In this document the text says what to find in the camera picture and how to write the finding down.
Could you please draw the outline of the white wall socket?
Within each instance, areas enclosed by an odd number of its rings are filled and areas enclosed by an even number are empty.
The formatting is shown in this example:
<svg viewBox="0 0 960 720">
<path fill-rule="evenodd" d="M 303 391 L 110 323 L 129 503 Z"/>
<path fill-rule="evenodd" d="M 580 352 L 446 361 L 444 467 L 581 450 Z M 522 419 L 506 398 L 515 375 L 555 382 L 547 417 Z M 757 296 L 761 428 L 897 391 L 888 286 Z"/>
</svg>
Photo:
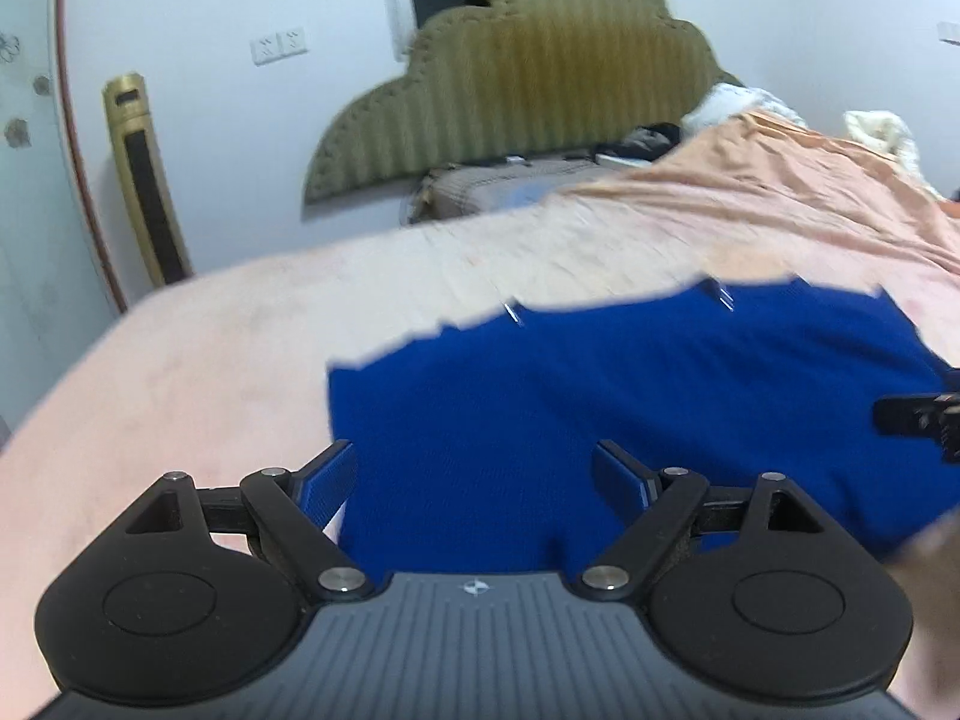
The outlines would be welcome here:
<svg viewBox="0 0 960 720">
<path fill-rule="evenodd" d="M 281 59 L 290 59 L 295 55 L 306 54 L 308 52 L 308 41 L 306 41 L 306 31 L 304 29 L 290 28 L 256 37 L 256 39 L 252 39 L 249 47 L 251 48 L 252 64 L 256 67 L 263 67 Z"/>
</svg>

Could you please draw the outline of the white patterned pillow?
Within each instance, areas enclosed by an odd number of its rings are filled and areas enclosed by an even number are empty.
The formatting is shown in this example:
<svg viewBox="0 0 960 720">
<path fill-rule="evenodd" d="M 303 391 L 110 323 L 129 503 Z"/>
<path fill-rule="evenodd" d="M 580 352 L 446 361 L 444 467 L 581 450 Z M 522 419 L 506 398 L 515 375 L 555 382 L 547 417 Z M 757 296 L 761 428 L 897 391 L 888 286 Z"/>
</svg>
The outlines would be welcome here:
<svg viewBox="0 0 960 720">
<path fill-rule="evenodd" d="M 697 107 L 682 117 L 680 133 L 683 138 L 692 138 L 702 130 L 752 109 L 768 110 L 791 124 L 805 127 L 804 119 L 794 109 L 766 89 L 716 83 Z"/>
</svg>

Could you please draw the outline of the olive striped headboard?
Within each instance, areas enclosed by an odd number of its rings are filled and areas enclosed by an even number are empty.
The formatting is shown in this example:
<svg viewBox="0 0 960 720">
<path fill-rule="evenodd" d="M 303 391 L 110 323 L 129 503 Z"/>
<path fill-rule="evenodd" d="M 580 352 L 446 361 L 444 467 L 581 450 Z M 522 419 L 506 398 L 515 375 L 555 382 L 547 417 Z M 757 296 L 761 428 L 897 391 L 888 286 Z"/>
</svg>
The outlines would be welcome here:
<svg viewBox="0 0 960 720">
<path fill-rule="evenodd" d="M 665 0 L 488 0 L 432 16 L 402 75 L 320 137 L 306 206 L 444 164 L 539 156 L 678 122 L 731 81 Z"/>
</svg>

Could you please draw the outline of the red-framed glass door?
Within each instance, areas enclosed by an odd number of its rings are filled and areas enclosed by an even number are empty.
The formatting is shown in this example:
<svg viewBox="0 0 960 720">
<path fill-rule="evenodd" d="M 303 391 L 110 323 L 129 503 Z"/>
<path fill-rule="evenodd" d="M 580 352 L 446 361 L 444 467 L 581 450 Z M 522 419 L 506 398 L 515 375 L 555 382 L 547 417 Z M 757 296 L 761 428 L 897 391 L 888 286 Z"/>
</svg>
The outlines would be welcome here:
<svg viewBox="0 0 960 720">
<path fill-rule="evenodd" d="M 62 0 L 2 0 L 2 433 L 127 307 L 78 169 Z"/>
</svg>

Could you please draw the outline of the blue knit garment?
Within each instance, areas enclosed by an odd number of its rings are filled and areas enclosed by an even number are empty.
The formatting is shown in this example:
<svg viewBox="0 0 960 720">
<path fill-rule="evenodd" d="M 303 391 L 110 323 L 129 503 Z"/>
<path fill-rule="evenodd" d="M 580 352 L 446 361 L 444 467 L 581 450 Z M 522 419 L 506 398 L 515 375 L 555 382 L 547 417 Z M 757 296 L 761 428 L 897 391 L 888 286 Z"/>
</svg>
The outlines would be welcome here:
<svg viewBox="0 0 960 720">
<path fill-rule="evenodd" d="M 612 440 L 721 486 L 780 472 L 882 556 L 955 507 L 958 473 L 929 440 L 881 436 L 872 407 L 957 383 L 890 298 L 804 281 L 517 307 L 331 372 L 358 454 L 340 543 L 372 578 L 577 574 L 640 510 L 592 463 Z"/>
</svg>

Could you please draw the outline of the white light switch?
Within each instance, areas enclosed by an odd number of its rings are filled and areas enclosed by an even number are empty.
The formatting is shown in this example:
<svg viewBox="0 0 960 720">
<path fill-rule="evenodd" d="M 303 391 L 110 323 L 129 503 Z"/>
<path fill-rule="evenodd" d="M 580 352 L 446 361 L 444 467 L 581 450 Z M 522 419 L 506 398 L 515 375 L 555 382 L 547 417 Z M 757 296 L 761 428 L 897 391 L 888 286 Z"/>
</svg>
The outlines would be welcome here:
<svg viewBox="0 0 960 720">
<path fill-rule="evenodd" d="M 937 39 L 941 43 L 960 46 L 960 25 L 952 21 L 940 21 L 937 25 Z"/>
</svg>

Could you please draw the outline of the peach orange blanket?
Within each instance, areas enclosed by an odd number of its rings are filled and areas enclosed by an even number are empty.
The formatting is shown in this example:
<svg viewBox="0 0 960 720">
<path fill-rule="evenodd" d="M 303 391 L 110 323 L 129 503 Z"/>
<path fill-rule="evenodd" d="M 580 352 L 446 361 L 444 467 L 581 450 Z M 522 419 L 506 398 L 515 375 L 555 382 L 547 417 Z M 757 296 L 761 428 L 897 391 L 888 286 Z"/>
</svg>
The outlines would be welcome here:
<svg viewBox="0 0 960 720">
<path fill-rule="evenodd" d="M 765 110 L 556 197 L 677 234 L 731 275 L 797 273 L 958 298 L 955 211 L 884 154 Z"/>
</svg>

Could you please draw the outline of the cream quilted comforter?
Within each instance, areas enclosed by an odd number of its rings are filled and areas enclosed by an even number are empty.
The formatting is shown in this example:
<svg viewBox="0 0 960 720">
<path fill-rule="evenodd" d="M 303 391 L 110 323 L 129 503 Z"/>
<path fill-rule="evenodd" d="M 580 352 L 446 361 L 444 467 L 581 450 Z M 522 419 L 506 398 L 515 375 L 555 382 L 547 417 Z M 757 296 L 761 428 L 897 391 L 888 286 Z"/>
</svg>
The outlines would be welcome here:
<svg viewBox="0 0 960 720">
<path fill-rule="evenodd" d="M 921 171 L 919 149 L 913 132 L 900 115 L 889 110 L 846 110 L 843 122 L 850 140 L 885 154 L 896 164 L 901 174 L 918 182 L 934 200 L 946 201 L 946 197 L 926 181 Z"/>
</svg>

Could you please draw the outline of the gold tower fan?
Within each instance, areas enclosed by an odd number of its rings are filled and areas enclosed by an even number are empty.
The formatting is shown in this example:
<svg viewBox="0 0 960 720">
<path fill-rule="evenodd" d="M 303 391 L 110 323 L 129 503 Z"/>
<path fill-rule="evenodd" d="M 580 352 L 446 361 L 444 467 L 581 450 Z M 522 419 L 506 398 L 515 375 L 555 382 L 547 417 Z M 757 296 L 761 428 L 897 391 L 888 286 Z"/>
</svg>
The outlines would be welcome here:
<svg viewBox="0 0 960 720">
<path fill-rule="evenodd" d="M 145 78 L 112 78 L 103 103 L 122 199 L 149 281 L 164 288 L 189 280 L 194 268 L 167 187 Z"/>
</svg>

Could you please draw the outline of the grey striped pillow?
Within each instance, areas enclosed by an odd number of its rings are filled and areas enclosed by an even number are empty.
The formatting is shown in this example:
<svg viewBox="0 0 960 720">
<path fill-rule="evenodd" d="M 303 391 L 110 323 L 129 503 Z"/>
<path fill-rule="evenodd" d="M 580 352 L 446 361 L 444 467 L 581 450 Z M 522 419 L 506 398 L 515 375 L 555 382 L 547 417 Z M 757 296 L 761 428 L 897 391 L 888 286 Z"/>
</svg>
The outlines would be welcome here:
<svg viewBox="0 0 960 720">
<path fill-rule="evenodd" d="M 649 166 L 651 161 L 601 154 L 597 160 L 511 161 L 496 166 L 443 167 L 423 179 L 410 200 L 407 223 L 455 220 L 526 208 L 558 188 Z"/>
</svg>

